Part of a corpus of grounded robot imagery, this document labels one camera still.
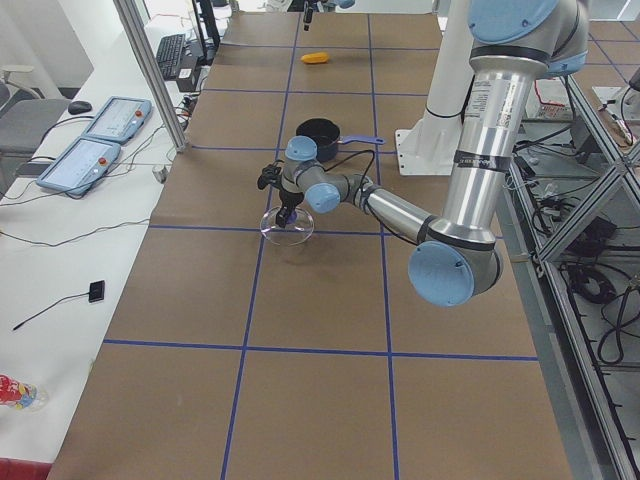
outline yellow object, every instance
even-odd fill
[[[329,61],[329,54],[327,52],[307,53],[300,57],[303,63],[313,65],[315,63],[327,63]]]

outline clear glass bowl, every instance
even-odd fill
[[[260,221],[260,232],[264,238],[276,245],[298,245],[313,233],[313,218],[309,212],[296,208],[289,218],[286,228],[276,224],[276,215],[280,207],[274,207],[264,214]]]

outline table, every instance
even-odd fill
[[[182,30],[176,19],[158,17],[146,28],[152,48],[164,35]],[[182,98],[167,82],[172,100]],[[121,35],[97,65],[76,99],[89,101],[96,112],[111,95],[148,98],[126,36]],[[54,129],[36,155],[56,156],[86,127],[69,122]],[[124,146],[130,155],[162,124],[153,112],[138,135]],[[159,130],[148,148],[133,159],[126,175],[106,178],[81,200],[52,196],[17,206],[0,202],[0,229],[34,241],[55,243],[100,227],[148,219],[162,191],[152,168],[170,164],[171,141]],[[113,171],[123,173],[128,167]],[[19,201],[44,192],[29,179],[18,179],[9,196]],[[0,409],[0,458],[51,463],[56,458],[87,376],[120,298],[146,231],[146,222],[92,235],[57,248],[32,246],[0,235],[0,372],[45,388],[50,401],[38,412]],[[105,300],[65,302],[16,332],[12,327],[59,298],[88,291],[90,282],[106,281]]]
[[[409,201],[439,212],[447,188],[400,177],[391,141],[424,109],[436,18],[301,25],[232,20],[49,478],[571,478],[509,265],[440,309],[352,207],[295,248],[261,237],[256,178],[309,117],[386,137],[371,175]]]

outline blue joint cap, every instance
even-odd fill
[[[467,259],[450,245],[428,241],[409,260],[409,279],[422,298],[440,307],[466,303],[475,288]]]
[[[309,137],[298,135],[289,140],[284,154],[294,162],[308,162],[309,160],[315,160],[318,155],[318,146]]]
[[[579,71],[587,61],[587,52],[549,64],[549,70],[542,78],[563,77]]]
[[[330,183],[316,183],[304,194],[311,208],[318,213],[328,213],[340,205],[340,192]]]
[[[518,40],[544,22],[560,0],[473,0],[469,29],[476,40],[489,45]]]

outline red label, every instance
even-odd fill
[[[6,375],[0,375],[0,405],[14,405],[25,393],[28,393],[25,385]]]

